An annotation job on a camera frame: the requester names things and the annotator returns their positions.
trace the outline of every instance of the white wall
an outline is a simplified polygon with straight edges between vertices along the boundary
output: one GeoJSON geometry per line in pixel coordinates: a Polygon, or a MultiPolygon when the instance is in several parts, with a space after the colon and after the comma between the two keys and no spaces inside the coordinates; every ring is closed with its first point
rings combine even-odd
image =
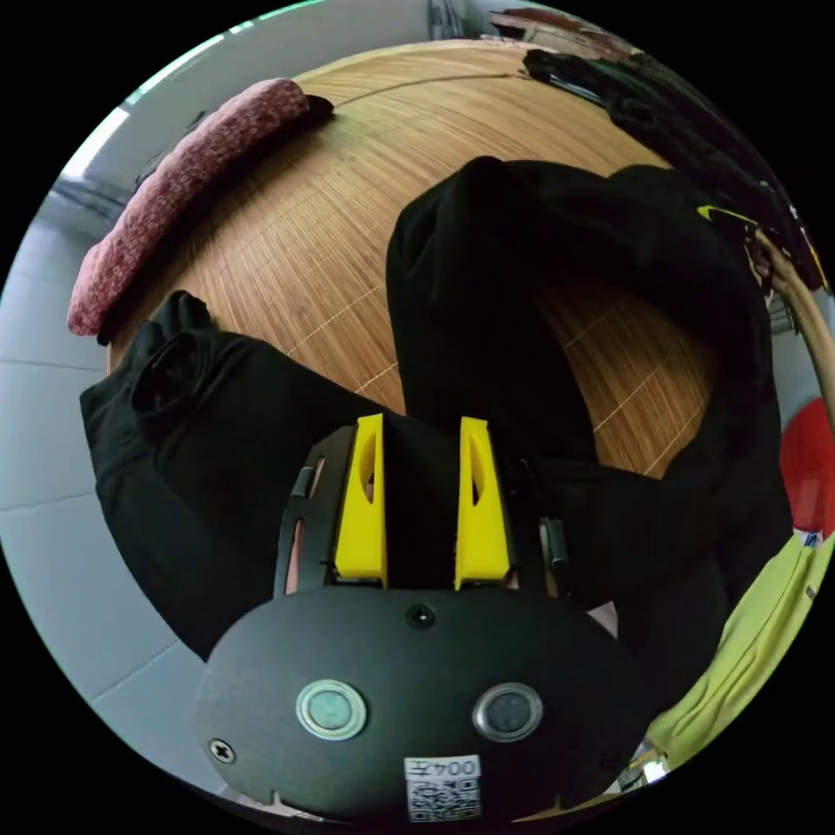
{"type": "Polygon", "coordinates": [[[227,33],[139,99],[88,173],[131,188],[148,160],[168,150],[197,113],[215,110],[256,81],[293,77],[358,52],[428,39],[427,0],[322,0],[256,21],[227,33]]]}

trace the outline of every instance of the screw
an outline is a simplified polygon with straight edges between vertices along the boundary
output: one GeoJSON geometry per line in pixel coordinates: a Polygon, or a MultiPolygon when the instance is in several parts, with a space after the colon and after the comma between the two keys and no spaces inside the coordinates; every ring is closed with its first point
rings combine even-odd
{"type": "Polygon", "coordinates": [[[426,603],[416,603],[406,612],[406,623],[415,629],[429,629],[435,623],[435,612],[426,603]]]}
{"type": "Polygon", "coordinates": [[[218,762],[224,763],[224,765],[231,765],[235,762],[235,752],[232,750],[232,746],[222,739],[212,739],[209,742],[209,751],[212,757],[218,762]]]}

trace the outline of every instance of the black jacket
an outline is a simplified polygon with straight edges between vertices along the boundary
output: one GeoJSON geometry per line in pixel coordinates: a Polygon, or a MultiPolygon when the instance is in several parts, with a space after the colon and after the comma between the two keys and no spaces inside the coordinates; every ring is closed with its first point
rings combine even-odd
{"type": "MultiPolygon", "coordinates": [[[[767,313],[744,258],[695,211],[703,199],[674,171],[603,178],[481,157],[404,209],[386,269],[410,416],[383,410],[398,438],[387,495],[404,497],[387,517],[394,585],[449,583],[460,418],[486,419],[500,458],[528,463],[534,521],[564,523],[576,602],[614,600],[656,712],[704,672],[730,609],[792,534],[767,313]],[[522,251],[502,243],[519,239],[522,251]],[[522,280],[577,269],[655,304],[719,356],[699,433],[660,481],[598,463],[571,369],[522,280]]],[[[381,410],[218,331],[179,293],[82,411],[125,563],[205,658],[271,597],[281,514],[310,448],[381,410]]],[[[559,646],[554,636],[557,664],[559,646]]]]}

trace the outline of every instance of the white tiled floor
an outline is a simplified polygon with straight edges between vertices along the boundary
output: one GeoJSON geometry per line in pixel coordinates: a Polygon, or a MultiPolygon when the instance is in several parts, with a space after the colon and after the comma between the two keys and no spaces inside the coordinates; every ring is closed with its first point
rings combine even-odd
{"type": "Polygon", "coordinates": [[[0,300],[0,357],[104,371],[104,347],[66,325],[71,292],[71,284],[11,273],[0,300]]]}
{"type": "Polygon", "coordinates": [[[96,699],[98,715],[154,765],[207,792],[224,782],[200,750],[191,712],[204,664],[176,643],[96,699]]]}
{"type": "Polygon", "coordinates": [[[101,378],[101,371],[0,362],[0,508],[93,491],[78,396],[101,378]]]}
{"type": "Polygon", "coordinates": [[[72,286],[92,245],[46,223],[27,233],[0,296],[0,540],[37,631],[128,745],[215,792],[190,709],[204,668],[124,565],[94,493],[78,397],[105,350],[73,336],[72,286]]]}
{"type": "Polygon", "coordinates": [[[85,698],[177,640],[125,567],[95,496],[0,513],[0,538],[32,622],[85,698]]]}

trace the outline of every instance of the patterned cushion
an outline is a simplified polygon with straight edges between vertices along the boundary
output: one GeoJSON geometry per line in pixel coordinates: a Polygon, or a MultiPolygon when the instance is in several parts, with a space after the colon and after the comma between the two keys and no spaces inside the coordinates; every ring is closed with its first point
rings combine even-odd
{"type": "Polygon", "coordinates": [[[307,110],[307,97],[295,82],[260,81],[184,137],[84,258],[70,299],[70,330],[95,336],[104,314],[191,199],[232,160],[307,110]]]}

